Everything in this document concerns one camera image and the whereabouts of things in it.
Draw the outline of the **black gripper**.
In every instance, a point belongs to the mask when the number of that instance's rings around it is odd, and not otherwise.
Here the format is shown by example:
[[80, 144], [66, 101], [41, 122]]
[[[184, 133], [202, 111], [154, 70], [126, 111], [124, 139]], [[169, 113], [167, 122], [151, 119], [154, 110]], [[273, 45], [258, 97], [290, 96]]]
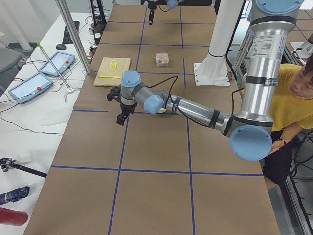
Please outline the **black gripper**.
[[154, 20], [154, 13], [157, 9], [157, 2], [156, 1], [149, 1], [148, 2], [148, 8], [150, 9], [150, 12], [149, 12], [149, 25], [152, 25], [153, 24], [153, 20]]
[[116, 123], [123, 126], [129, 114], [133, 114], [137, 107], [137, 103], [127, 105], [123, 102], [120, 103], [121, 114], [117, 116]]

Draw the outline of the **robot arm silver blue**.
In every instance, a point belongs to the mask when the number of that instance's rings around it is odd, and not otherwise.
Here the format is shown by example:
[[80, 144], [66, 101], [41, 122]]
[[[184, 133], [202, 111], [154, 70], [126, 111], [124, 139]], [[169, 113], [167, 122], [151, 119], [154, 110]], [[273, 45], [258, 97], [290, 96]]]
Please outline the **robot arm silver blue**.
[[[165, 0], [166, 5], [169, 7], [169, 9], [174, 9], [178, 6], [179, 3], [183, 2], [183, 0]], [[154, 14], [155, 10], [158, 6], [158, 0], [141, 0], [140, 4], [144, 5], [145, 3], [148, 4], [148, 8], [150, 10], [149, 12], [149, 25], [153, 24]]]
[[117, 123], [123, 125], [128, 115], [140, 105], [154, 115], [161, 109], [181, 114], [196, 124], [219, 130], [230, 138], [232, 151], [241, 159], [258, 161], [272, 147], [273, 120], [270, 107], [287, 34], [295, 28], [300, 0], [255, 0], [252, 3], [249, 67], [238, 113], [229, 115], [172, 94], [153, 90], [141, 81], [134, 70], [123, 73], [120, 85], [111, 89], [108, 100], [120, 103]]

